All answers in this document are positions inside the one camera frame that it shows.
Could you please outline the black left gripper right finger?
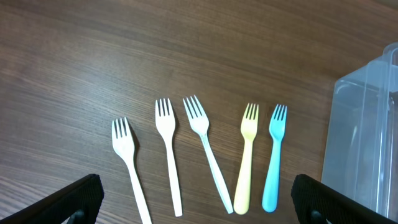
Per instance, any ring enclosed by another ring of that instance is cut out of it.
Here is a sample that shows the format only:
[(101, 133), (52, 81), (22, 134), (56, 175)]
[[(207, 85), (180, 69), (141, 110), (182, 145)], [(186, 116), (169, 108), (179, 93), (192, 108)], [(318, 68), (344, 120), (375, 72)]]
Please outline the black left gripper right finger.
[(295, 177), (291, 197), (301, 224), (397, 224), (305, 174)]

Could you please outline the blue plastic fork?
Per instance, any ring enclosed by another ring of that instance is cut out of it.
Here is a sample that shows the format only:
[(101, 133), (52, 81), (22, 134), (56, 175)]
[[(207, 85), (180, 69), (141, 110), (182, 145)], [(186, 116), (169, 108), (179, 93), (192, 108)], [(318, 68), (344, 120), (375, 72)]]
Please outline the blue plastic fork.
[(262, 207), (268, 213), (274, 212), (277, 208), (279, 193), (280, 158), (282, 150), (282, 140), (285, 135), (286, 121), (287, 106), (277, 104), (271, 116), (269, 124), (269, 133), (273, 140), (273, 145), (262, 196)]

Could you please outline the clear white plastic fork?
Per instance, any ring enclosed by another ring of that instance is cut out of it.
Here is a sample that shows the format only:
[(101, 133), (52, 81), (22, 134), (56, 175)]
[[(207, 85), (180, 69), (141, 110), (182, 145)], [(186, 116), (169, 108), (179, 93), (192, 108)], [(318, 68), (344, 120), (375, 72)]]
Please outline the clear white plastic fork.
[(234, 212), (233, 205), (231, 202), (231, 198), (229, 196), (229, 191), (224, 180), (224, 177), (221, 173), (221, 169), (215, 159), (213, 151), (210, 146), (210, 142), (208, 139), (208, 129), (210, 127), (209, 119), (203, 109), (198, 98), (194, 96), (186, 97), (183, 99), (183, 104), (188, 116), (188, 120), (190, 126), (194, 132), (196, 132), (203, 144), (206, 157), (208, 159), (208, 163), (211, 169), (211, 174), (215, 181), (216, 188), (221, 197), (223, 205), (228, 214)]

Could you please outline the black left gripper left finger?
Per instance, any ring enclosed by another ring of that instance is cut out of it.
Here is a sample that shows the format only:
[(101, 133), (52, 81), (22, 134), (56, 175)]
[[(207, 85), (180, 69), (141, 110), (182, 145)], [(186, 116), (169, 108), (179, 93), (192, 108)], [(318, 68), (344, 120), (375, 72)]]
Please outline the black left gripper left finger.
[(100, 176), (88, 174), (1, 223), (95, 223), (103, 199)]

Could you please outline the yellow plastic fork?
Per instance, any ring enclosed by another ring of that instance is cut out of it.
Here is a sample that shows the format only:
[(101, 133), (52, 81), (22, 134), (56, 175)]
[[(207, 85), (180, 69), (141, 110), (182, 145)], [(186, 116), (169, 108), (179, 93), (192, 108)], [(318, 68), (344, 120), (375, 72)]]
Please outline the yellow plastic fork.
[(252, 149), (257, 134), (259, 105), (249, 103), (241, 122), (241, 134), (244, 138), (244, 150), (234, 195), (234, 211), (244, 215), (249, 210), (251, 198)]

